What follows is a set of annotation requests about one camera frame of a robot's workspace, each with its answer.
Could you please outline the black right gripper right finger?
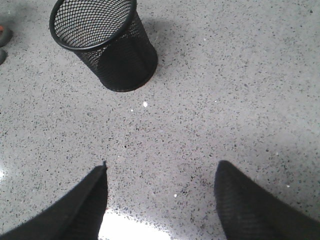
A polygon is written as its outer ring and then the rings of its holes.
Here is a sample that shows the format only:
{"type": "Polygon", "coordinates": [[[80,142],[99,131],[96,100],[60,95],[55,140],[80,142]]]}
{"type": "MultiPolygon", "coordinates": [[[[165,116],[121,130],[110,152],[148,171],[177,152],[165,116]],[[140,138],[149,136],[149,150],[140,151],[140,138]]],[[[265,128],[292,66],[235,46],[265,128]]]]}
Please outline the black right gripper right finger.
{"type": "Polygon", "coordinates": [[[214,179],[216,210],[228,240],[318,240],[320,223],[221,160],[214,179]]]}

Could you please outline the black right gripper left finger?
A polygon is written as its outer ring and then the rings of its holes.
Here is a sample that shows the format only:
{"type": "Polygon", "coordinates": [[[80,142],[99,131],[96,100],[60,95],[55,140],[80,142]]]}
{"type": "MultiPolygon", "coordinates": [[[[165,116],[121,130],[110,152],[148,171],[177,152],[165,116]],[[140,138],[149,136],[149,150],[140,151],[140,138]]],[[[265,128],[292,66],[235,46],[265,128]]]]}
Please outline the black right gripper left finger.
{"type": "Polygon", "coordinates": [[[107,166],[96,166],[55,204],[2,240],[97,240],[107,208],[107,166]]]}

